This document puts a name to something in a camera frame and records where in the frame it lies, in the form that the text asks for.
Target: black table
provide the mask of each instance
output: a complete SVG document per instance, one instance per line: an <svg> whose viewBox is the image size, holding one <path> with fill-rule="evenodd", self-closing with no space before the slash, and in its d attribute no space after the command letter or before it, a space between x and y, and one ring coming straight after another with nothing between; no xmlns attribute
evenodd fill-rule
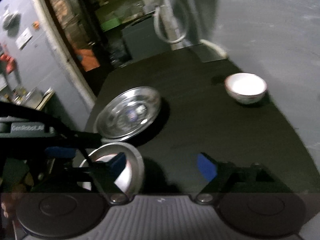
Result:
<svg viewBox="0 0 320 240"><path fill-rule="evenodd" d="M241 106L227 95L223 81L237 72L228 60L201 63L188 48L127 65L107 77L86 131L92 131L98 113L114 97L151 86L168 102L170 116L138 150L158 163L168 182L182 192L198 192L207 184L197 169L199 152L239 166L263 163L294 192L318 192L319 173L275 105L265 98L259 106Z"/></svg>

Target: red object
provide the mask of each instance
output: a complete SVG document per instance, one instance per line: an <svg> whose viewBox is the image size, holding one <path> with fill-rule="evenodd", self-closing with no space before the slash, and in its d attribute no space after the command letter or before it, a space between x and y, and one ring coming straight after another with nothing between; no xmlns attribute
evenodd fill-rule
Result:
<svg viewBox="0 0 320 240"><path fill-rule="evenodd" d="M9 75L12 71L15 70L16 68L16 60L9 56L8 54L4 53L1 57L0 57L1 61L7 62L7 66L6 66L6 74Z"/></svg>

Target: metal basin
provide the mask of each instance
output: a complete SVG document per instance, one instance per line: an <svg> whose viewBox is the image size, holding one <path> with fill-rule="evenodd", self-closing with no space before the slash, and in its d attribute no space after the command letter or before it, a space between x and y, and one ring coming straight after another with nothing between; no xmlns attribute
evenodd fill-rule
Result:
<svg viewBox="0 0 320 240"><path fill-rule="evenodd" d="M134 146L124 142L108 143L94 150L89 156L93 161L107 162L119 152L124 152L127 163L125 169L116 179L115 184L126 193L127 196L131 197L140 191L144 179L143 159ZM86 160L80 164L80 167L87 166L88 163ZM91 189L91 183L84 182L83 187Z"/></svg>
<svg viewBox="0 0 320 240"><path fill-rule="evenodd" d="M114 98L98 115L94 131L109 141L124 141L156 119L161 96L151 87L130 89Z"/></svg>

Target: dark tabletop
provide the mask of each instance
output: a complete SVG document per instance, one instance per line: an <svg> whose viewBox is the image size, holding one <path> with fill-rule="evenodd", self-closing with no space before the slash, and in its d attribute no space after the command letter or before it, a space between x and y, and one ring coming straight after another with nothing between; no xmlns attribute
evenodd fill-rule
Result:
<svg viewBox="0 0 320 240"><path fill-rule="evenodd" d="M138 150L182 192L198 192L207 184L197 169L199 152L239 166L262 163L293 191L318 192L319 173L275 105L265 98L259 106L241 106L227 95L223 81L237 72L228 60L201 63L188 48L127 65L107 77L86 131L117 95L151 86L168 102L170 115L158 135Z"/></svg>

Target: white bowl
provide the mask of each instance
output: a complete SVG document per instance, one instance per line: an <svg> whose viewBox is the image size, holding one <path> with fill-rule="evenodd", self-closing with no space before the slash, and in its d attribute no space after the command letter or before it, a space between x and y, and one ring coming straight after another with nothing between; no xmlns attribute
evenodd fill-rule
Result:
<svg viewBox="0 0 320 240"><path fill-rule="evenodd" d="M228 76L224 84L227 93L244 105L260 101L267 91L266 82L261 77L250 73Z"/></svg>

